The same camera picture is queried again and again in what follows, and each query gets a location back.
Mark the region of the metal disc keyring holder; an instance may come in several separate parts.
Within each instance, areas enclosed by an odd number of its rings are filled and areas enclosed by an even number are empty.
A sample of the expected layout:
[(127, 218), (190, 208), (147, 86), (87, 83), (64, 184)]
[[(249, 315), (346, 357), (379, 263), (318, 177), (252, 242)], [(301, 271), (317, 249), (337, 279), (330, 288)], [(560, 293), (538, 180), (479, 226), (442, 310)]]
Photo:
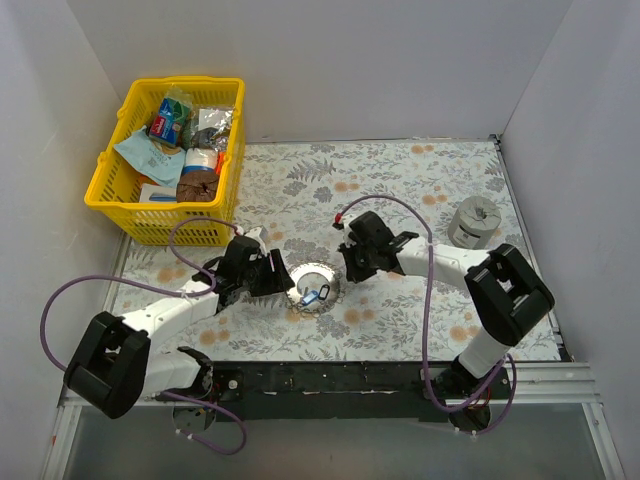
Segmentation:
[(286, 292), (289, 307), (296, 313), (319, 317), (344, 298), (344, 275), (333, 265), (304, 263), (290, 272), (294, 285)]

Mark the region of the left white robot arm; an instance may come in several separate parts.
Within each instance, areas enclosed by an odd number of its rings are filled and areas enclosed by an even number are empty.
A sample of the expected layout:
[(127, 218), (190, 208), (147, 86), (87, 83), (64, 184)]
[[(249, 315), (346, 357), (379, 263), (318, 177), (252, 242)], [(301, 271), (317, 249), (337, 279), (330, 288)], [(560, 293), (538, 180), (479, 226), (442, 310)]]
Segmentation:
[(279, 250), (266, 249), (257, 237), (237, 236), (167, 297), (119, 316), (97, 314), (65, 370), (64, 385), (111, 419), (142, 397), (209, 399), (215, 389), (212, 360), (192, 347), (163, 353), (162, 345), (242, 294), (265, 297), (294, 285)]

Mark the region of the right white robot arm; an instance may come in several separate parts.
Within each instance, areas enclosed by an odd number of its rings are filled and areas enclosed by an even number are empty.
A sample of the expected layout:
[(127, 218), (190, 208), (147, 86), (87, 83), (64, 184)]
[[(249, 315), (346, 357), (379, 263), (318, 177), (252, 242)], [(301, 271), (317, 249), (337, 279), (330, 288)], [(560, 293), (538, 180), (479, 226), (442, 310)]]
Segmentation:
[(343, 232), (338, 251), (352, 283), (384, 271), (439, 281), (470, 295), (480, 330), (431, 381), (447, 393), (479, 395), (490, 372), (555, 306), (549, 288), (513, 245), (493, 250), (434, 245), (415, 232), (393, 234), (371, 211), (350, 220), (338, 214), (333, 227)]

